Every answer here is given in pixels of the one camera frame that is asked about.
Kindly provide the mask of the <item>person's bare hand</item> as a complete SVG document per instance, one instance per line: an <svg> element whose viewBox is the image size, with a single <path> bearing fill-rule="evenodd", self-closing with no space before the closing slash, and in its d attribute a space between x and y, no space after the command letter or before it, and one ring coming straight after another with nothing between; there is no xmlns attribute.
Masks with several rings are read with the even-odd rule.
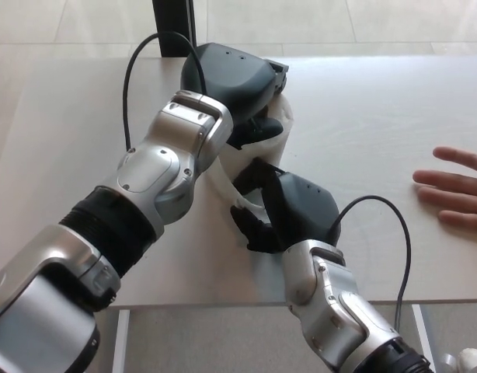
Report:
<svg viewBox="0 0 477 373"><path fill-rule="evenodd" d="M477 232L477 178L420 169L413 182L419 202L435 207L441 224Z"/></svg>

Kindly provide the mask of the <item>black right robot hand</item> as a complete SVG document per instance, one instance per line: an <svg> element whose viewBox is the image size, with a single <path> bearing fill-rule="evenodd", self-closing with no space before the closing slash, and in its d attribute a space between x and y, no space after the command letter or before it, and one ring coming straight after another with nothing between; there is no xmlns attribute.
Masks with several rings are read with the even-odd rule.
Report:
<svg viewBox="0 0 477 373"><path fill-rule="evenodd" d="M337 244L340 227L333 224L339 208L328 190L260 158L236 176L233 186L242 195L259 190L270 220L260 220L246 207L230 208L248 250L277 254L306 239Z"/></svg>

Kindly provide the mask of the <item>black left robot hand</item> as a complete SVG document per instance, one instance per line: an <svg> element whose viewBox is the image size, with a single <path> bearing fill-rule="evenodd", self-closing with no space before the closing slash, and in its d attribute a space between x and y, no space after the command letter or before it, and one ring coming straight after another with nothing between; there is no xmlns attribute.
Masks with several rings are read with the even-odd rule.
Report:
<svg viewBox="0 0 477 373"><path fill-rule="evenodd" d="M207 95L224 104L232 115L229 145L240 150L284 131L283 124L268 114L268 106L284 90L287 65L216 43L200 45L196 52Z"/></svg>

